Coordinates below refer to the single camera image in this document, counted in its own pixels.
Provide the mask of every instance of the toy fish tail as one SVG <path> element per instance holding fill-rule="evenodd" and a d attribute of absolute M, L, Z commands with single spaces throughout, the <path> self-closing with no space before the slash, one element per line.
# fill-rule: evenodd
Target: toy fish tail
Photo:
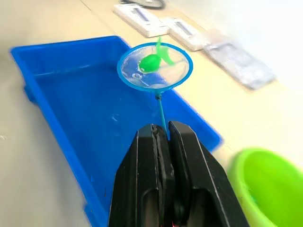
<path fill-rule="evenodd" d="M 161 37 L 159 37 L 159 40 L 156 44 L 156 52 L 159 55 L 159 57 L 162 58 L 168 65 L 175 64 L 169 57 L 168 47 L 164 46 L 161 48 Z"/>

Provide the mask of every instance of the toy fish fin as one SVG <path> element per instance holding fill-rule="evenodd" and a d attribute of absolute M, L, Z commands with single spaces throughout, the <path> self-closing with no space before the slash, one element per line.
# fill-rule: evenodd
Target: toy fish fin
<path fill-rule="evenodd" d="M 159 52 L 159 56 L 168 64 L 168 65 L 174 65 L 175 63 L 170 59 L 169 53 L 168 53 L 169 48 L 167 46 L 164 46 L 161 48 Z"/>

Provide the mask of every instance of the green toy fish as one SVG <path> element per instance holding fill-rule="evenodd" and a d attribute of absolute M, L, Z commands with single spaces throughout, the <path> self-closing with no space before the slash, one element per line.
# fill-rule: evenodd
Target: green toy fish
<path fill-rule="evenodd" d="M 175 63 L 170 59 L 168 47 L 161 47 L 161 37 L 156 44 L 156 53 L 149 54 L 138 62 L 138 68 L 142 73 L 156 72 L 160 68 L 161 60 L 164 60 L 168 65 Z"/>

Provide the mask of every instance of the blue net rim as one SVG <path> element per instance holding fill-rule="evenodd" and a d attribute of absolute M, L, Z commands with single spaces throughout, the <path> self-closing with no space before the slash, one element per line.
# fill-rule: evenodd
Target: blue net rim
<path fill-rule="evenodd" d="M 184 51 L 182 50 L 181 48 L 177 47 L 177 46 L 174 46 L 174 45 L 171 45 L 171 44 L 167 44 L 167 43 L 161 43 L 162 46 L 167 46 L 169 48 L 172 48 L 172 49 L 175 49 L 176 51 L 180 52 L 182 55 L 185 56 L 185 58 L 187 59 L 188 61 L 188 72 L 187 74 L 185 75 L 185 77 L 178 81 L 177 83 L 175 84 L 172 84 L 168 87 L 163 87 L 163 88 L 147 88 L 147 87 L 139 87 L 139 86 L 136 86 L 135 84 L 132 84 L 131 82 L 129 82 L 122 74 L 122 71 L 121 71 L 121 66 L 122 66 L 122 63 L 124 61 L 124 59 L 133 51 L 137 50 L 137 49 L 140 49 L 142 47 L 146 47 L 146 46 L 155 46 L 157 43 L 156 42 L 153 42 L 153 43 L 146 43 L 146 44 L 141 44 L 141 45 L 138 45 L 138 46 L 135 46 L 134 48 L 131 48 L 129 49 L 127 52 L 125 52 L 122 57 L 120 58 L 120 60 L 118 61 L 118 64 L 117 64 L 117 71 L 118 71 L 118 75 L 120 77 L 120 79 L 128 86 L 134 88 L 134 89 L 137 89 L 137 90 L 140 90 L 140 91 L 148 91 L 148 92 L 154 92 L 154 93 L 157 93 L 157 94 L 160 94 L 164 91 L 167 91 L 167 90 L 170 90 L 180 84 L 182 84 L 185 80 L 187 80 L 187 78 L 190 76 L 190 74 L 192 73 L 193 69 L 194 69 L 194 64 L 193 64 L 193 61 L 192 59 L 190 58 L 190 56 Z"/>

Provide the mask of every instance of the white box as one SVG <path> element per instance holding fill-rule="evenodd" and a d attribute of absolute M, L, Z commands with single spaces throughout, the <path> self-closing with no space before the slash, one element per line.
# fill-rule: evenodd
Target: white box
<path fill-rule="evenodd" d="M 170 28 L 169 34 L 192 51 L 202 50 L 208 43 L 197 29 L 179 18 L 167 17 L 161 20 Z"/>
<path fill-rule="evenodd" d="M 165 35 L 169 32 L 166 24 L 137 4 L 115 5 L 113 11 L 145 37 Z"/>

